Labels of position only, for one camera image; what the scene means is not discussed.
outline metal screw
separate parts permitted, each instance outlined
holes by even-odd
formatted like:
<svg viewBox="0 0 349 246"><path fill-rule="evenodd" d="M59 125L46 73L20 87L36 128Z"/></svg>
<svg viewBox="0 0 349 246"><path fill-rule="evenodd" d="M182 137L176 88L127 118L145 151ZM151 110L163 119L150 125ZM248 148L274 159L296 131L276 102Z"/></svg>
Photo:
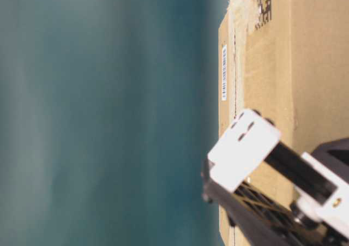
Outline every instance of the metal screw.
<svg viewBox="0 0 349 246"><path fill-rule="evenodd" d="M341 198L338 198L335 200L335 202L333 203L333 207L336 208L338 207L338 205L342 202L342 199Z"/></svg>

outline barcode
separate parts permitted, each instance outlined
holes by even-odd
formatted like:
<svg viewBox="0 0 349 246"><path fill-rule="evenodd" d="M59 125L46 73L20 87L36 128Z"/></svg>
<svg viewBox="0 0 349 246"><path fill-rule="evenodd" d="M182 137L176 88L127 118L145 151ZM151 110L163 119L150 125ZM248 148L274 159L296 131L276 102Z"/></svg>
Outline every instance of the barcode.
<svg viewBox="0 0 349 246"><path fill-rule="evenodd" d="M222 100L227 100L227 45L222 48Z"/></svg>

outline qr code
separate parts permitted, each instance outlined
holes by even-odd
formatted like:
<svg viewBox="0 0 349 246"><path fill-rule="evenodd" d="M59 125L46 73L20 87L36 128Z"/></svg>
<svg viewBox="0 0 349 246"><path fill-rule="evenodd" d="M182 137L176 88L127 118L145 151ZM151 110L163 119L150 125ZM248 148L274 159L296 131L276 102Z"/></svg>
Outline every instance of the qr code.
<svg viewBox="0 0 349 246"><path fill-rule="evenodd" d="M257 0L257 4L260 14L258 17L258 23L256 24L256 29L260 29L272 20L272 0Z"/></svg>

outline brown cardboard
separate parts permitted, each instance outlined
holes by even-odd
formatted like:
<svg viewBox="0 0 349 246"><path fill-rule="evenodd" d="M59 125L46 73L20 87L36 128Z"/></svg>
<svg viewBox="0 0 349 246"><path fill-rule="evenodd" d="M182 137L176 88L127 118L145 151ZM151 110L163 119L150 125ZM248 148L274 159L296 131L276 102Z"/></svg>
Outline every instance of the brown cardboard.
<svg viewBox="0 0 349 246"><path fill-rule="evenodd" d="M347 0L230 0L219 30L231 45L230 101L220 98L220 134L248 107L273 120L298 153L347 137L348 6ZM295 196L292 184L265 163L250 182L286 207ZM225 245L248 245L228 228L223 211L220 231Z"/></svg>

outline white label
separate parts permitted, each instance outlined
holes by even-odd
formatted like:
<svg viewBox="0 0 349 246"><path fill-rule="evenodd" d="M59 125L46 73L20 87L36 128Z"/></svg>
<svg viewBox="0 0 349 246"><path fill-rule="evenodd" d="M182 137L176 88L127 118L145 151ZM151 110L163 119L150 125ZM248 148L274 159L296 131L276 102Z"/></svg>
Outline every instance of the white label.
<svg viewBox="0 0 349 246"><path fill-rule="evenodd" d="M222 48L222 100L227 100L227 45Z"/></svg>

